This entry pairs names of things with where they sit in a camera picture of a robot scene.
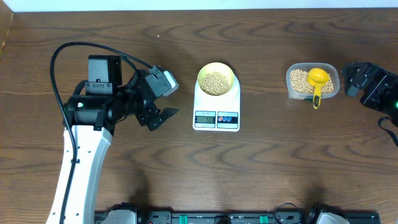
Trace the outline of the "yellow plastic measuring scoop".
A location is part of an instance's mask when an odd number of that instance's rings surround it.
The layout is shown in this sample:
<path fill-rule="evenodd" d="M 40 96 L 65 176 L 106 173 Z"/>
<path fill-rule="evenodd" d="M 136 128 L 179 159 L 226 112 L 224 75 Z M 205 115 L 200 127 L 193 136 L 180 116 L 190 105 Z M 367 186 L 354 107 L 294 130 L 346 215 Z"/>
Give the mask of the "yellow plastic measuring scoop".
<path fill-rule="evenodd" d="M 314 87 L 313 107 L 318 109 L 321 103 L 322 87 L 329 81 L 330 77 L 326 71 L 313 68 L 308 72 L 307 82 Z"/>

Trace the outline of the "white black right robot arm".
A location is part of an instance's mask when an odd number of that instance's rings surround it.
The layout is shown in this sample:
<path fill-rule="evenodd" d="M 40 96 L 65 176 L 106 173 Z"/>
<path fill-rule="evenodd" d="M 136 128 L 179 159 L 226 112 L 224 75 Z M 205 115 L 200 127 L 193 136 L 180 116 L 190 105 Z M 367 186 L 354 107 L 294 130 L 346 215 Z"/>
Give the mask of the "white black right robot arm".
<path fill-rule="evenodd" d="M 342 70 L 346 79 L 345 93 L 355 96 L 363 91 L 360 103 L 372 110 L 384 113 L 377 125 L 390 121 L 397 126 L 397 75 L 371 62 L 348 63 Z M 314 224 L 377 224 L 380 217 L 372 212 L 345 213 L 324 203 L 315 203 L 307 223 Z"/>

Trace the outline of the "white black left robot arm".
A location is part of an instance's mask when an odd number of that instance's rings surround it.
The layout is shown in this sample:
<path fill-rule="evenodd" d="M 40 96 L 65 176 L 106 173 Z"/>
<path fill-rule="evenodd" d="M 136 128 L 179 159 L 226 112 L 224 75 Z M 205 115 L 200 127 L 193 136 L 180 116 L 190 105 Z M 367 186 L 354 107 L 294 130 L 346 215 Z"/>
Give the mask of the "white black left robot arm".
<path fill-rule="evenodd" d="M 89 56 L 88 79 L 63 106 L 63 161 L 47 223 L 94 223 L 101 169 L 118 122 L 134 115 L 154 131 L 177 113 L 154 103 L 178 89 L 174 76 L 156 65 L 135 68 L 123 85 L 121 63 L 127 61 L 117 55 Z"/>

